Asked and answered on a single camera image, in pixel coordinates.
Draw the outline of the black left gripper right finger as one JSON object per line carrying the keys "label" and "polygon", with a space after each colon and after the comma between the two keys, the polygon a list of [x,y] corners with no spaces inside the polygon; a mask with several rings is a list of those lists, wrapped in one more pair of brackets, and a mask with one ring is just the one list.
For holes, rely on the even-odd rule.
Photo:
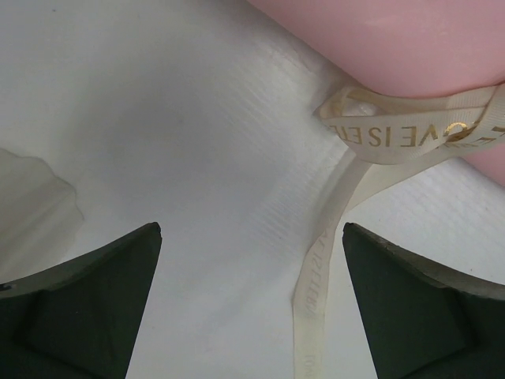
{"label": "black left gripper right finger", "polygon": [[504,286],[348,223],[343,248],[379,378],[502,378]]}

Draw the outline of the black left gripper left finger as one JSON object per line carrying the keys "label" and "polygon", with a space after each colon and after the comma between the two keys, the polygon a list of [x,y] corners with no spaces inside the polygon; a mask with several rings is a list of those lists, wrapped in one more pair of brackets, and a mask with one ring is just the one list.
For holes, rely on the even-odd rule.
{"label": "black left gripper left finger", "polygon": [[1,285],[3,378],[124,378],[162,245],[148,223]]}

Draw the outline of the cream printed ribbon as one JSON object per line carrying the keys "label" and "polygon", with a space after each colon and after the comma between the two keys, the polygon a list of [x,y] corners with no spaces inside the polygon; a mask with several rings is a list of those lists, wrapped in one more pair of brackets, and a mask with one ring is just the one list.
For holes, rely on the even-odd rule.
{"label": "cream printed ribbon", "polygon": [[293,296],[294,376],[323,376],[330,261],[344,215],[373,195],[453,157],[504,141],[504,86],[434,99],[344,87],[318,115],[348,149],[331,173],[323,230],[305,255]]}

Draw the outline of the pink wrapping paper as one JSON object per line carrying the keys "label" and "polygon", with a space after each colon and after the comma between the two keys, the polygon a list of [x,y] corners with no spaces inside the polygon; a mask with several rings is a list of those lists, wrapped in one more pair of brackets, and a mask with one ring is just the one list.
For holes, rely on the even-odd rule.
{"label": "pink wrapping paper", "polygon": [[502,1],[254,1],[364,86],[436,97],[504,80]]}

